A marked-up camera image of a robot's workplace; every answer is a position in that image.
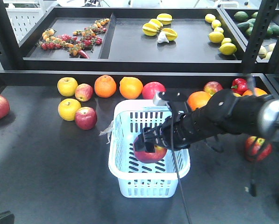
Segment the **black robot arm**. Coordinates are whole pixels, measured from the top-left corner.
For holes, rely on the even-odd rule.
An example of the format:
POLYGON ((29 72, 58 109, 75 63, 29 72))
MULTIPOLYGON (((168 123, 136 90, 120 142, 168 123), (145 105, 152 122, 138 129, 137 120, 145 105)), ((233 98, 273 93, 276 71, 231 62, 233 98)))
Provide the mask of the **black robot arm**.
POLYGON ((187 149, 192 143, 218 134, 248 134, 270 142, 279 141, 279 99, 271 95, 234 96, 224 89, 207 104, 191 111, 184 94, 158 92, 153 104, 166 105, 172 115, 157 127, 145 127, 135 138, 136 152, 155 152, 154 146, 170 150, 187 149))

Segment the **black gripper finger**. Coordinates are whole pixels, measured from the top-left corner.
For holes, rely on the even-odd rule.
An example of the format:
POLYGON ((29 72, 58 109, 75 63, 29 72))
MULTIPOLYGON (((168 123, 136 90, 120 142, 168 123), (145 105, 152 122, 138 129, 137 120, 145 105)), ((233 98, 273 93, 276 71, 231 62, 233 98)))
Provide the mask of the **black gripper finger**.
POLYGON ((155 139, 146 139, 144 140, 145 152, 147 153, 155 153, 155 139))
POLYGON ((144 137, 143 134, 139 134, 134 142, 133 142, 133 150, 135 152, 145 152, 146 146, 145 146, 145 142, 144 142, 144 137))

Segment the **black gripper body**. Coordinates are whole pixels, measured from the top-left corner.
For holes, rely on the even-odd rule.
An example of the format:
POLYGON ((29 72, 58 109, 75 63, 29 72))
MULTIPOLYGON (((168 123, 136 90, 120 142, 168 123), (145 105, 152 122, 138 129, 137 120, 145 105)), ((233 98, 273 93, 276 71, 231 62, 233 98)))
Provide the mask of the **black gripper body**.
POLYGON ((181 133, 181 120, 191 111, 186 100, 186 96, 178 91, 156 92, 153 104, 167 106, 172 114, 165 119, 163 124, 154 128, 144 128, 144 140, 155 139, 156 146, 170 150, 189 148, 189 140, 181 133))

